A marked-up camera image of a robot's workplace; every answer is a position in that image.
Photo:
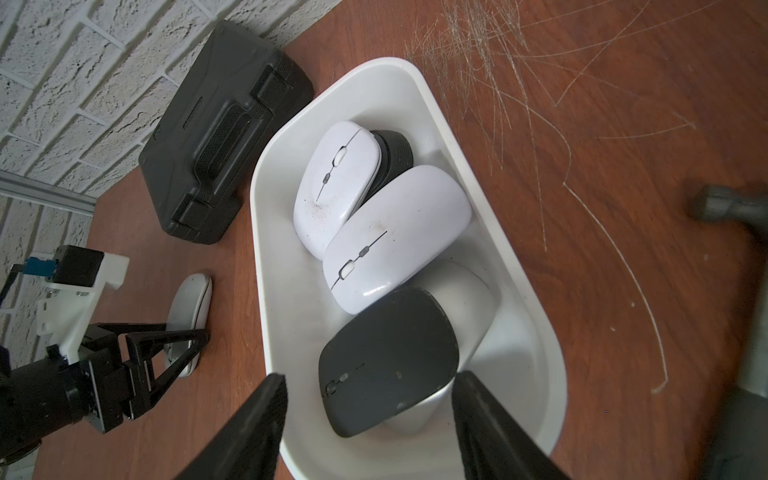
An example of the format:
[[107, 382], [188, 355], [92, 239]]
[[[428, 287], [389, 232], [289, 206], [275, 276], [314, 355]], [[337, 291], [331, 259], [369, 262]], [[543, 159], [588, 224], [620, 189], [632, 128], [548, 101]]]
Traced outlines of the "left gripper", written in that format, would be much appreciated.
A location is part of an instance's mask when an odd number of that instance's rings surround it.
[[[119, 335], [125, 335], [123, 363]], [[166, 331], [165, 323], [91, 324], [71, 363], [59, 347], [36, 362], [13, 369], [1, 349], [1, 460], [16, 462], [44, 437], [85, 419], [106, 433], [153, 409], [210, 339], [205, 329]], [[154, 358], [169, 364], [155, 375]]]

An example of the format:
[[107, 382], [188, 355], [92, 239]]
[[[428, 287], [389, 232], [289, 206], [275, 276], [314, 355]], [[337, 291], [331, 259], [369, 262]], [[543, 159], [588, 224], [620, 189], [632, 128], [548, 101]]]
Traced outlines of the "white mouse small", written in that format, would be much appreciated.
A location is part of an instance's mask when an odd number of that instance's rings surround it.
[[381, 149], [373, 134], [341, 121], [321, 138], [299, 185], [293, 209], [296, 234], [318, 260], [361, 204], [379, 170]]

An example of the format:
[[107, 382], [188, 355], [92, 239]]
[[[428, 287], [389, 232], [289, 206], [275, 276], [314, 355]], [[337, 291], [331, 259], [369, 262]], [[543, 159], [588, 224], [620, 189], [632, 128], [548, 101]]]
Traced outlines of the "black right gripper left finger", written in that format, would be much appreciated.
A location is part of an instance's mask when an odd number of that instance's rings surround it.
[[288, 390], [269, 374], [179, 479], [272, 479], [286, 421]]

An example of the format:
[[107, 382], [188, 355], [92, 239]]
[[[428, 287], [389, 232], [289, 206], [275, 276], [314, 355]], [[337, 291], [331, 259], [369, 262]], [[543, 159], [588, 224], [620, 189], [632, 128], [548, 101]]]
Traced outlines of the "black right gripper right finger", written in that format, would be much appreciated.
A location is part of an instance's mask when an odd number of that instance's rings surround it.
[[474, 373], [456, 375], [451, 402], [467, 479], [567, 477]]

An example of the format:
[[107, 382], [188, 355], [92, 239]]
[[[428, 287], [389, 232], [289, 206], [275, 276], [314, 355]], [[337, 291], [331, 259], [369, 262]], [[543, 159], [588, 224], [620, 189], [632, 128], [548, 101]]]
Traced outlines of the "silver mouse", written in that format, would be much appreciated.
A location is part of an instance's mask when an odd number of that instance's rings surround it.
[[[498, 310], [499, 301], [490, 287], [466, 267], [435, 260], [408, 284], [428, 291], [442, 307], [454, 330], [459, 350], [458, 369], [463, 370], [477, 351]], [[430, 421], [452, 383], [393, 418], [385, 425], [401, 435], [414, 435]]]
[[[180, 285], [171, 304], [166, 322], [167, 331], [205, 329], [210, 309], [213, 281], [204, 273], [195, 273], [187, 277]], [[191, 346], [191, 341], [186, 343], [176, 342], [164, 347], [165, 366], [170, 367]], [[188, 377], [195, 370], [200, 354], [181, 371], [179, 377]]]

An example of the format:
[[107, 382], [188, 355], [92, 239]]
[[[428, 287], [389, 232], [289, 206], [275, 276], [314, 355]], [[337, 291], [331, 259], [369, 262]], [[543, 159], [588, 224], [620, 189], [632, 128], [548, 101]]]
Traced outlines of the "black rounded wireless mouse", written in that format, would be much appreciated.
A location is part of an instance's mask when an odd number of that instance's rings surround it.
[[410, 143], [402, 133], [393, 130], [373, 130], [372, 134], [379, 145], [381, 161], [363, 203], [414, 165]]

